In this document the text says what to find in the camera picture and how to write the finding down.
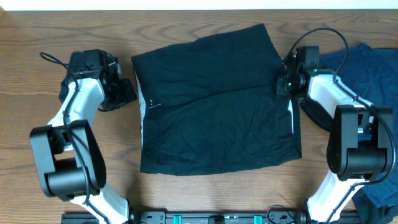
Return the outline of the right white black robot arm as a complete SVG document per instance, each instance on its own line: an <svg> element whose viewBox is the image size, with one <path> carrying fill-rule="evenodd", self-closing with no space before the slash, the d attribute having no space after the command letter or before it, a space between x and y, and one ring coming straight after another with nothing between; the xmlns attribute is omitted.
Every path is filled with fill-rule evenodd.
<svg viewBox="0 0 398 224"><path fill-rule="evenodd" d="M335 71L321 67L314 50L289 52L282 63L286 71L277 77L276 95L313 101L332 119L329 170L297 223L332 223L359 189L391 175L396 161L392 110L357 95Z"/></svg>

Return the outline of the black shorts garment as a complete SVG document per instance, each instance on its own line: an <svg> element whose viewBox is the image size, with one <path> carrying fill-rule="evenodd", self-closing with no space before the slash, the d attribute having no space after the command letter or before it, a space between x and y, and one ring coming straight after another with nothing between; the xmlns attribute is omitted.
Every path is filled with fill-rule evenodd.
<svg viewBox="0 0 398 224"><path fill-rule="evenodd" d="M133 56L142 125L140 170L176 176L278 166L302 157L295 98L264 24Z"/></svg>

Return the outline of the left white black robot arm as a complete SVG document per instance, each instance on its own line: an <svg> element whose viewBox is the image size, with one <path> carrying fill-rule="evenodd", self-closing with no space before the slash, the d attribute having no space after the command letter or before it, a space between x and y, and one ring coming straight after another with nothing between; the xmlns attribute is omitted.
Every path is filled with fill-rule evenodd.
<svg viewBox="0 0 398 224"><path fill-rule="evenodd" d="M98 223L134 221L129 201L106 181L104 159L91 130L106 99L104 86L117 86L120 75L116 62L68 71L58 113L29 136L43 193L83 207Z"/></svg>

